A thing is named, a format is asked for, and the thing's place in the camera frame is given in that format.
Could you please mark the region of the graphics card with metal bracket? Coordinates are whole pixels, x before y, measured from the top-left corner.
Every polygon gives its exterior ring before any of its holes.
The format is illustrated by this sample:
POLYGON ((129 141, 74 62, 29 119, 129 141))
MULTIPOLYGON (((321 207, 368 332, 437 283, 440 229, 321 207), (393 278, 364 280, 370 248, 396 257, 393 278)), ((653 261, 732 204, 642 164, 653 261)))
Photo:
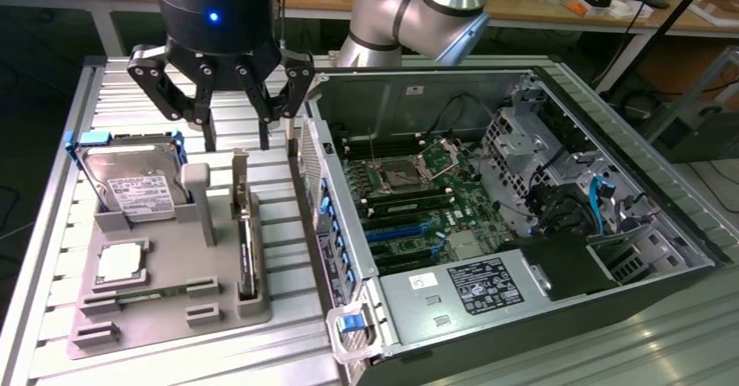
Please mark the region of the graphics card with metal bracket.
POLYGON ((233 150, 232 157, 232 191, 230 211, 236 221, 236 236, 240 249, 240 297, 253 299, 257 296, 256 259, 253 253, 253 230, 250 226, 250 193, 246 181, 248 152, 233 150))

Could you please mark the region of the black RAM slot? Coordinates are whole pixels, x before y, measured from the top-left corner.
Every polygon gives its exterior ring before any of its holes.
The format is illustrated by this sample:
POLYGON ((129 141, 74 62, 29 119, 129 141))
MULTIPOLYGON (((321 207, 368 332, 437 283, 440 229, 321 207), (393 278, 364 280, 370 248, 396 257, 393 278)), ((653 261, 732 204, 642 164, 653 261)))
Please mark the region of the black RAM slot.
POLYGON ((398 200, 408 200, 408 199, 416 199, 416 198, 446 196, 452 193, 453 191, 449 188, 441 187, 441 188, 432 188, 425 190, 393 192, 390 194, 377 193, 377 194, 361 196, 360 199, 366 200, 368 202, 376 203, 380 200, 398 201, 398 200))
POLYGON ((416 145, 345 145, 344 158, 348 160, 362 160, 370 158, 389 158, 413 155, 418 152, 416 145))

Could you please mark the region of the hard disk in blue caddy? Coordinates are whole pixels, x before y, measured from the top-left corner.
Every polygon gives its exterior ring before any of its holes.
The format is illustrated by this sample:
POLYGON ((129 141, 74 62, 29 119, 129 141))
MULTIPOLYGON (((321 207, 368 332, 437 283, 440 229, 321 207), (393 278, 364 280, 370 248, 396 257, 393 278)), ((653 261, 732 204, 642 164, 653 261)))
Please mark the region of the hard disk in blue caddy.
POLYGON ((150 134, 68 131, 62 142, 102 211, 122 213, 129 222, 176 217, 176 207, 190 200, 181 183, 186 157, 177 129, 150 134))

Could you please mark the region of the CPU socket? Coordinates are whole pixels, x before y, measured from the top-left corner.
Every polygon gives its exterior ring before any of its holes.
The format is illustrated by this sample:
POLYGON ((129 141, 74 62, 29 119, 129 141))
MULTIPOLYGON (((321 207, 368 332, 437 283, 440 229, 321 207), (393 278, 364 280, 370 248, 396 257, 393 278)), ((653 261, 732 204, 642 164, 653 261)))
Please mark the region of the CPU socket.
POLYGON ((390 161, 377 169, 378 191, 393 194, 401 190, 417 190, 425 187, 425 180, 410 161, 390 161))

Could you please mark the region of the metal socket cover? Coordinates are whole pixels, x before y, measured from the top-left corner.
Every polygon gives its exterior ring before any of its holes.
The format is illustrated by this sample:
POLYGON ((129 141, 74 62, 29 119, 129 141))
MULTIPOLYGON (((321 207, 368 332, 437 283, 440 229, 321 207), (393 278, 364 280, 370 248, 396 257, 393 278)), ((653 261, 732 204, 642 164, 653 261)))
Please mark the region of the metal socket cover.
POLYGON ((441 138, 414 155, 414 166, 422 179, 432 181, 460 165, 456 145, 441 138))

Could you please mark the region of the black RAM stick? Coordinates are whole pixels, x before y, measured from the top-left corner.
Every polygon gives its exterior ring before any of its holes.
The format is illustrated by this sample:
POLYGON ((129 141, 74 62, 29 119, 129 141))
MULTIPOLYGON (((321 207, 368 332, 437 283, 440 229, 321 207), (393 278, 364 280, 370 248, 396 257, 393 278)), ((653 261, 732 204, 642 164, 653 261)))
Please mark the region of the black RAM stick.
POLYGON ((453 195, 412 196, 405 198, 380 197, 361 205, 366 218, 384 218, 446 208, 454 201, 453 195))

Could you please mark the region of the blue expansion slot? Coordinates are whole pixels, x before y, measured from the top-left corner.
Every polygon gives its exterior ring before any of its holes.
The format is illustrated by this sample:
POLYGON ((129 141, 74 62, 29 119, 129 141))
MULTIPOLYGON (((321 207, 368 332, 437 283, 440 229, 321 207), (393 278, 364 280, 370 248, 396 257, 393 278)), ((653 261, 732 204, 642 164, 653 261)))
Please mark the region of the blue expansion slot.
POLYGON ((429 228, 429 223, 421 223, 413 226, 406 226, 401 228, 388 228, 372 233, 365 233, 365 240, 368 243, 390 241, 408 237, 417 237, 425 234, 425 231, 429 228))

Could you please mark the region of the green motherboard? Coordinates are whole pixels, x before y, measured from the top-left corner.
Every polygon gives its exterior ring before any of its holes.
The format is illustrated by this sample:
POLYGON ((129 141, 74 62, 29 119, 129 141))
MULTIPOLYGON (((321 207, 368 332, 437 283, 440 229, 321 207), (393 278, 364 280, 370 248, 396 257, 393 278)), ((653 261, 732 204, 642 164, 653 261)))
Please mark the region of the green motherboard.
POLYGON ((457 139, 446 138, 457 147, 460 154, 460 165, 449 173, 442 174, 432 181, 425 180, 425 187, 418 190, 432 188, 449 188, 454 196, 452 204, 444 208, 420 213, 409 213, 384 218, 366 218, 361 209, 365 200, 360 197, 381 193, 380 178, 377 169, 382 163, 390 161, 410 161, 414 163, 414 155, 438 139, 421 138, 414 136, 404 139, 390 139, 376 141, 348 141, 342 145, 341 168, 348 181, 352 200, 356 206, 356 212, 361 228, 365 233, 372 233, 388 228, 401 228, 428 222, 429 228, 425 234, 417 237, 401 238, 390 241, 368 243, 369 251, 373 257, 373 251, 390 250, 393 252, 429 249, 436 265, 458 261, 454 253, 450 251, 448 236, 453 232, 469 230, 477 238, 484 255, 492 254, 498 246, 513 237, 508 222, 498 212, 498 204, 485 191, 478 167, 474 163, 474 153, 461 144, 457 139), (362 160, 348 160, 344 158, 345 145, 416 145, 418 152, 413 155, 370 158, 362 160))

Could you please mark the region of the grey plastic parts rack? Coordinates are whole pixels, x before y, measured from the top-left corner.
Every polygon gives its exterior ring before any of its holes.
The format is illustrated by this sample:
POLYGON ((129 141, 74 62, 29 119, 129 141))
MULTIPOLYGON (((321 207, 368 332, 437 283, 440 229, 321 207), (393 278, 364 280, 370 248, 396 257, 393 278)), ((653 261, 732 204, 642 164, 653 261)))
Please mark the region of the grey plastic parts rack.
POLYGON ((66 338, 70 359, 270 320, 258 197, 249 189, 257 296, 244 299, 230 191, 222 196, 196 194, 193 203, 176 207, 176 217, 168 220, 133 223, 118 212, 94 214, 66 338), (97 284, 101 248, 128 242, 142 247, 141 276, 97 284), (118 293, 170 286, 185 286, 186 294, 126 304, 116 301, 118 293))

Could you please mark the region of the silver CPU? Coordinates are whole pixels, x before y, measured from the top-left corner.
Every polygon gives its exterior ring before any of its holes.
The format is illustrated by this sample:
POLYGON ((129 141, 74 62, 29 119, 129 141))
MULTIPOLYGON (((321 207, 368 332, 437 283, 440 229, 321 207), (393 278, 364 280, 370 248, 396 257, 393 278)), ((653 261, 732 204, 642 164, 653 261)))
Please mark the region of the silver CPU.
POLYGON ((105 245, 98 254, 96 283, 132 280, 141 276, 142 247, 138 243, 105 245))

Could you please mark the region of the metal disk bay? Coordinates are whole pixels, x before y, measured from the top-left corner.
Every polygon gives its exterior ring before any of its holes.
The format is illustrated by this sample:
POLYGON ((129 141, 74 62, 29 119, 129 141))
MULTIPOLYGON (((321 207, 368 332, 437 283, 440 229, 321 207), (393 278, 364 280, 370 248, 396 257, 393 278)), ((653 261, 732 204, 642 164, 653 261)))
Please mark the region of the metal disk bay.
POLYGON ((572 181, 565 171, 570 153, 532 111, 504 107, 493 114, 482 137, 484 175, 493 196, 522 212, 533 185, 572 181))

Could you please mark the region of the black expansion slot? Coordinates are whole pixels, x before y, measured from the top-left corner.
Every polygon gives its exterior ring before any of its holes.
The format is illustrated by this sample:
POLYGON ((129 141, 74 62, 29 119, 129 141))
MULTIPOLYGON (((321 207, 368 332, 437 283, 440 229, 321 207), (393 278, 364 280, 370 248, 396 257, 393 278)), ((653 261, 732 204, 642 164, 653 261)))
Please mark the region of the black expansion slot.
POLYGON ((420 258, 420 259, 413 259, 406 261, 384 262, 377 267, 378 267, 380 275, 390 275, 390 274, 404 273, 408 271, 422 269, 436 264, 437 264, 436 260, 430 258, 420 258))
POLYGON ((390 250, 373 251, 373 259, 376 261, 392 262, 392 261, 417 261, 432 258, 429 249, 418 249, 412 251, 393 252, 390 250))

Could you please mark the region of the silver chipset heatsink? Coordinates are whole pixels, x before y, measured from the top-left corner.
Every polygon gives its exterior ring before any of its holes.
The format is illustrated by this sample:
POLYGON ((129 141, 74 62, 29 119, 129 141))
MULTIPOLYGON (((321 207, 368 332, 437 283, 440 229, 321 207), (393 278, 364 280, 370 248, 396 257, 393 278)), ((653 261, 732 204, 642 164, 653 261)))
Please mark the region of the silver chipset heatsink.
POLYGON ((480 242, 469 230, 450 233, 448 236, 448 243, 450 251, 454 253, 458 261, 484 254, 480 242))

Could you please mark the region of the green RAM stick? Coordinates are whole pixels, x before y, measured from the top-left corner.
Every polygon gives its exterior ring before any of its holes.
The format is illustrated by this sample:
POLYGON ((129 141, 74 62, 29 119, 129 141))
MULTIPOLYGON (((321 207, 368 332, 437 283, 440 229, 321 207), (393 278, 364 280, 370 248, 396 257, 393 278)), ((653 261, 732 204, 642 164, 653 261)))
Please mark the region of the green RAM stick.
POLYGON ((184 294, 186 294, 185 286, 170 286, 130 293, 118 293, 116 295, 116 301, 121 304, 126 304, 154 299, 165 299, 184 294))

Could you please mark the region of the grey power supply unit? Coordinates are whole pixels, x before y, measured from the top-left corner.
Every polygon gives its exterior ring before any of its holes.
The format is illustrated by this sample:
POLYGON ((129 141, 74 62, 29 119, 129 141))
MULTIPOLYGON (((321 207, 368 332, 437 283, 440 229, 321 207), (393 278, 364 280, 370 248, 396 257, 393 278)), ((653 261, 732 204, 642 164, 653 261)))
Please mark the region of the grey power supply unit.
POLYGON ((518 250, 382 276, 380 284, 404 346, 508 324, 552 304, 518 250))

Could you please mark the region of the white and black device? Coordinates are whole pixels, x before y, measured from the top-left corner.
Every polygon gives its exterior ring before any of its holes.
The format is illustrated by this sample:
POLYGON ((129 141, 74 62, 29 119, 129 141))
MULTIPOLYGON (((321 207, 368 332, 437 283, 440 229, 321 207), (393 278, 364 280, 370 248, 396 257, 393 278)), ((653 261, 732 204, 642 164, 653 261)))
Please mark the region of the white and black device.
POLYGON ((564 7, 578 16, 610 16, 649 18, 653 9, 637 0, 570 0, 564 7))

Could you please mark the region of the black plastic shroud box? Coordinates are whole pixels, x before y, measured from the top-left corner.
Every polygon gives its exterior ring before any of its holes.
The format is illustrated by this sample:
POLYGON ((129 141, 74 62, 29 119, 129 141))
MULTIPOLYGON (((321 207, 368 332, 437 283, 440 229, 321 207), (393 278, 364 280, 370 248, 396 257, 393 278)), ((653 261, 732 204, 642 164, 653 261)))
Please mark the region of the black plastic shroud box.
POLYGON ((498 252, 518 250, 550 300, 620 286, 581 235, 556 233, 505 241, 498 252))

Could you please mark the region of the black stand pole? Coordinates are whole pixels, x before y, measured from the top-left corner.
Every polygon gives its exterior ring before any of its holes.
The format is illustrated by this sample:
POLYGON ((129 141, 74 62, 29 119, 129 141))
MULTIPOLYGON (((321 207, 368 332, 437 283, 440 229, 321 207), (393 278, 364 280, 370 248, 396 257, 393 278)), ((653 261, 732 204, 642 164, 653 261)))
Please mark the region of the black stand pole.
POLYGON ((601 80, 601 82, 597 85, 597 93, 598 95, 605 98, 609 97, 620 88, 630 74, 636 71, 637 66, 642 62, 648 52, 654 48, 658 41, 665 36, 669 29, 673 27, 677 19, 682 15, 684 11, 688 9, 688 6, 693 3, 695 0, 680 0, 680 2, 676 4, 676 6, 672 8, 672 12, 665 18, 665 20, 660 23, 657 30, 653 34, 648 36, 646 41, 640 46, 640 49, 633 54, 628 61, 628 65, 618 73, 617 77, 610 81, 606 82, 605 80, 601 80))

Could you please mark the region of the dark equipment case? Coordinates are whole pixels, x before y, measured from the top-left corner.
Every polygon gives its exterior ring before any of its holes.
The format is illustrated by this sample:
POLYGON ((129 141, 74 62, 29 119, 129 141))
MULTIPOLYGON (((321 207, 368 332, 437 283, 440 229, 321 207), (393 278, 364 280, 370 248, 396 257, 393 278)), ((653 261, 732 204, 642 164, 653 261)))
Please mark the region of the dark equipment case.
POLYGON ((690 123, 677 117, 657 137, 657 149, 672 164, 739 158, 739 112, 711 105, 690 123))

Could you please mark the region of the open black PC case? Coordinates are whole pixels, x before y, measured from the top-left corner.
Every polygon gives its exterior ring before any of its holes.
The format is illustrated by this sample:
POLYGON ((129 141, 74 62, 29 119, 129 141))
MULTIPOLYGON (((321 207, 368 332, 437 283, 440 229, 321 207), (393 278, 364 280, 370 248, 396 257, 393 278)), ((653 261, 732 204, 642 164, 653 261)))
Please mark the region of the open black PC case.
POLYGON ((739 228, 709 205, 613 108, 556 63, 460 68, 324 68, 304 103, 290 166, 324 322, 348 386, 412 386, 574 346, 689 292, 736 260, 739 228), (572 181, 533 185, 525 211, 501 203, 484 175, 482 137, 504 107, 537 113, 570 153, 572 181), (513 237, 581 235, 618 287, 550 300, 536 314, 422 345, 400 344, 341 168, 348 141, 457 139, 474 153, 488 196, 513 237), (337 319, 360 313, 361 331, 337 319))

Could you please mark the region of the white flat box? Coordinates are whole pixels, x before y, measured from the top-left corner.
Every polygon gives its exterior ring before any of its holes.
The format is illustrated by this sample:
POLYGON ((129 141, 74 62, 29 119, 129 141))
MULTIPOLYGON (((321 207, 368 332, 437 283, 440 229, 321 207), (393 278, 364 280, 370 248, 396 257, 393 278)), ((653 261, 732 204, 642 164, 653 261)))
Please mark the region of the white flat box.
POLYGON ((701 0, 688 10, 717 27, 739 28, 739 0, 701 0))

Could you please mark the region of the grey aluminium frame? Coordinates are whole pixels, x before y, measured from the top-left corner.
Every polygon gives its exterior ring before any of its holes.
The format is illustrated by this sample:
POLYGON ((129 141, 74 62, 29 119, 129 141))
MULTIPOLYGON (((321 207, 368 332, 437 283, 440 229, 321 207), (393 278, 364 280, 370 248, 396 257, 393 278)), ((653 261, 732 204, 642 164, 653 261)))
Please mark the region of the grey aluminium frame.
POLYGON ((665 128, 672 124, 681 111, 688 108, 689 104, 699 99, 703 90, 708 87, 715 79, 720 79, 720 75, 729 67, 739 67, 739 46, 728 47, 708 66, 704 74, 700 76, 693 85, 680 95, 676 102, 657 115, 653 116, 644 130, 644 138, 648 142, 653 142, 665 128))

